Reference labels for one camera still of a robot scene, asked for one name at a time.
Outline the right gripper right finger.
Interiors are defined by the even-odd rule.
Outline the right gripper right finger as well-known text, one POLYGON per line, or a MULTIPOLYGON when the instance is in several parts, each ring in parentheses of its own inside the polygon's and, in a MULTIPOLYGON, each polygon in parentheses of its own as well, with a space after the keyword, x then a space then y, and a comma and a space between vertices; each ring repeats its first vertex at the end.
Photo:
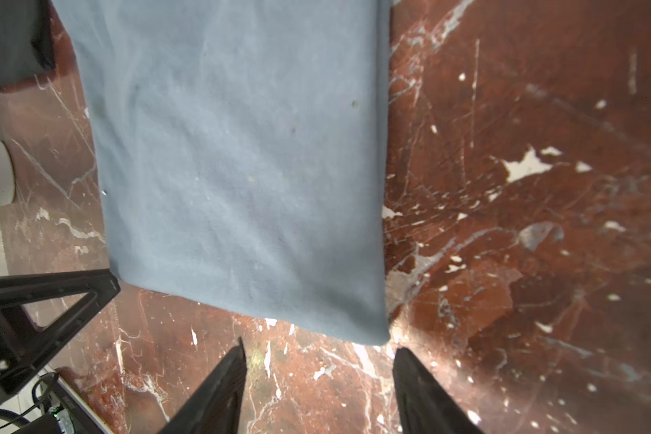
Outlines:
POLYGON ((403 433, 483 433, 407 347, 397 349, 392 374, 403 433))

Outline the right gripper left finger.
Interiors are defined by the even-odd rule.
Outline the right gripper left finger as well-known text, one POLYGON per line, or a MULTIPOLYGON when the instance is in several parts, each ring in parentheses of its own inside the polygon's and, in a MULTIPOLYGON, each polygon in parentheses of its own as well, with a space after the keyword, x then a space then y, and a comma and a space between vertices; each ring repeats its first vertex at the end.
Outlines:
POLYGON ((159 434, 236 434, 247 377, 241 339, 159 434))

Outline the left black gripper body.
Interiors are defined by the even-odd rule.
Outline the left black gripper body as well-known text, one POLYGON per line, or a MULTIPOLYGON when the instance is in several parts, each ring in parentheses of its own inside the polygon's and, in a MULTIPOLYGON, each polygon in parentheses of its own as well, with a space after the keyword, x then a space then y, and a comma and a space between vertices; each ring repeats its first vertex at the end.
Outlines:
POLYGON ((13 359, 0 354, 0 433, 107 433, 106 423, 56 371, 45 367, 25 383, 3 384, 13 359))

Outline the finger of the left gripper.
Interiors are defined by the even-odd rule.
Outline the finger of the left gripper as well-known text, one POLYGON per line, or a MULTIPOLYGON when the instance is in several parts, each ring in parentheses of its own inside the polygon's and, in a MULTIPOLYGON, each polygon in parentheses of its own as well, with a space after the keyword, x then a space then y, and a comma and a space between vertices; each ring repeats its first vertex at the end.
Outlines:
POLYGON ((0 277, 0 380, 28 380, 120 292, 109 269, 0 277))

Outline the grey t shirt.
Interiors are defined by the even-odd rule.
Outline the grey t shirt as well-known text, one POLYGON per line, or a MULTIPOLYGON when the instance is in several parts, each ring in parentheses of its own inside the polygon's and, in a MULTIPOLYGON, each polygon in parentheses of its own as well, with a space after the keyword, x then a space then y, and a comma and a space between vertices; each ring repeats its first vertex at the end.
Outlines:
POLYGON ((386 1, 58 1, 110 267, 359 345, 390 337, 386 1))

